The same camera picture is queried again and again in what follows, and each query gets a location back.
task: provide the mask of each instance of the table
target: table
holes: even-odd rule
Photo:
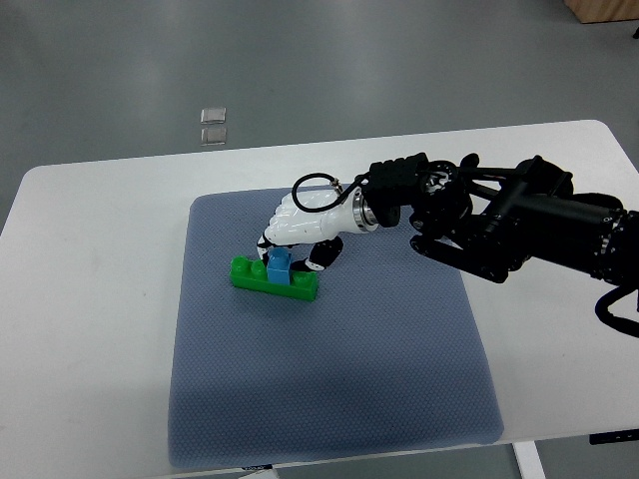
[[[310,171],[347,181],[419,151],[454,162],[476,152],[492,167],[539,154],[572,172],[578,192],[639,210],[639,177],[596,121],[36,168],[0,236],[0,476],[175,472],[167,401],[192,201],[289,186]],[[463,279],[500,442],[639,425],[639,341],[593,312],[607,284],[536,259],[503,285]],[[619,307],[632,317],[632,300]]]

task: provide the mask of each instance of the gray floor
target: gray floor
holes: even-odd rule
[[[638,24],[580,25],[561,0],[4,0],[0,226],[29,169],[201,151],[216,105],[219,148],[597,119],[637,166]],[[639,477],[636,443],[539,450],[551,479]],[[518,477],[507,447],[281,475]]]

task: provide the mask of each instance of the green lego brick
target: green lego brick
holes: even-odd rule
[[[276,284],[269,282],[267,267],[260,259],[251,261],[245,256],[236,256],[231,261],[231,283],[235,287],[306,301],[315,300],[318,294],[316,272],[292,271],[291,284]]]

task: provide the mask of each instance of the gray mat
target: gray mat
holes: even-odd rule
[[[244,467],[496,441],[501,416],[461,276],[413,252],[407,222],[342,235],[315,302],[231,286],[231,259],[255,257],[287,192],[211,195],[191,208],[172,464]]]

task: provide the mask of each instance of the robotic arm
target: robotic arm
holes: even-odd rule
[[[539,156],[514,169],[478,165],[475,154],[457,167],[420,153],[374,163],[344,191],[329,175],[302,177],[258,241],[259,254],[266,259],[272,245],[314,243],[309,258],[294,267],[322,270],[341,251],[339,233],[395,227],[400,207],[411,206],[418,235],[410,245],[419,254],[494,282],[504,282],[532,256],[586,272],[618,286],[597,302],[597,316],[639,337],[639,323],[608,311],[639,288],[639,213],[611,196],[575,195],[572,175]],[[311,178],[330,180],[333,190],[299,193]],[[479,215],[472,196],[488,201]]]

